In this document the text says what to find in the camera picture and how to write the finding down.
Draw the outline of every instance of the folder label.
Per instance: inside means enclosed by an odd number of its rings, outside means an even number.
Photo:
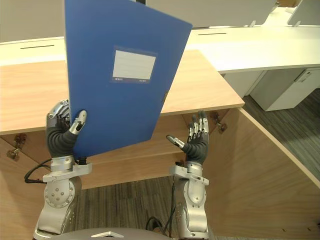
[[[112,82],[149,83],[156,61],[155,54],[115,49]]]

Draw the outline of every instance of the cabinet hinge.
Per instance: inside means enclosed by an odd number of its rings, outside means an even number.
[[[223,133],[227,128],[227,124],[221,123],[220,115],[216,111],[212,113],[212,119],[215,122],[215,125],[219,128],[219,133]]]
[[[19,160],[19,152],[21,151],[22,147],[24,146],[26,139],[27,139],[26,134],[24,134],[24,133],[17,134],[14,137],[14,142],[15,142],[14,149],[9,150],[6,153],[6,156],[15,160],[15,161],[18,161]]]

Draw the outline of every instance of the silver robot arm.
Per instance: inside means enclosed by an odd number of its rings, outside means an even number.
[[[187,143],[174,136],[167,139],[186,153],[185,166],[174,166],[175,216],[179,239],[209,239],[205,212],[206,190],[209,180],[202,176],[203,163],[208,154],[209,124],[204,111],[199,113],[199,122],[192,116]]]
[[[44,207],[33,232],[36,240],[45,240],[71,230],[77,196],[82,184],[79,176],[92,171],[91,163],[75,165],[73,147],[86,123],[87,112],[80,111],[70,127],[69,103],[62,100],[46,116],[46,141],[52,156],[46,183]]]

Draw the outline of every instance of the wooden panel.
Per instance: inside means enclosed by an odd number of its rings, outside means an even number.
[[[46,114],[68,98],[65,61],[0,66],[0,135],[45,129]],[[185,51],[162,115],[243,106],[199,51]]]
[[[218,236],[319,239],[320,182],[242,108],[211,134],[206,213]]]
[[[12,148],[0,139],[0,239],[31,239],[39,214],[44,206],[44,184],[26,184],[25,174],[36,166],[20,153],[18,162],[6,157]],[[32,178],[41,178],[48,171],[41,168]]]
[[[188,128],[181,115],[161,116],[158,119],[151,139],[148,141],[91,156],[88,157],[87,160],[88,162],[98,164],[144,157],[153,158],[158,155],[180,153],[180,149],[166,139],[166,135],[168,134],[181,139],[188,135]]]
[[[45,129],[46,115],[68,98],[65,61],[0,67],[0,134]]]
[[[16,135],[17,133],[2,135],[0,138],[14,146]],[[27,132],[21,152],[37,163],[50,159],[51,156],[46,145],[46,132],[44,130]]]
[[[196,113],[241,107],[243,100],[204,56],[195,50],[183,53],[161,114]]]
[[[185,159],[185,154],[175,153],[120,161],[93,163],[92,173],[84,175],[82,188],[90,189],[106,185],[120,184],[169,176],[169,169]]]
[[[26,134],[27,139],[21,151],[38,163],[49,159],[51,156],[46,146],[45,131],[33,131]],[[148,141],[91,156],[88,157],[87,161],[98,164],[180,153],[180,150],[166,139],[166,135],[168,134],[181,139],[186,138],[188,129],[181,115],[161,116],[158,119],[152,138]],[[15,136],[16,134],[8,134],[2,135],[1,138],[14,146]]]

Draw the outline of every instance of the gray carpet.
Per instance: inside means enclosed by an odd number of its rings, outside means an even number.
[[[160,177],[82,190],[73,230],[144,229],[151,216],[165,225],[170,213],[171,189],[172,177]],[[175,221],[172,235],[177,235]]]
[[[295,108],[264,111],[250,96],[244,109],[320,180],[320,88]]]

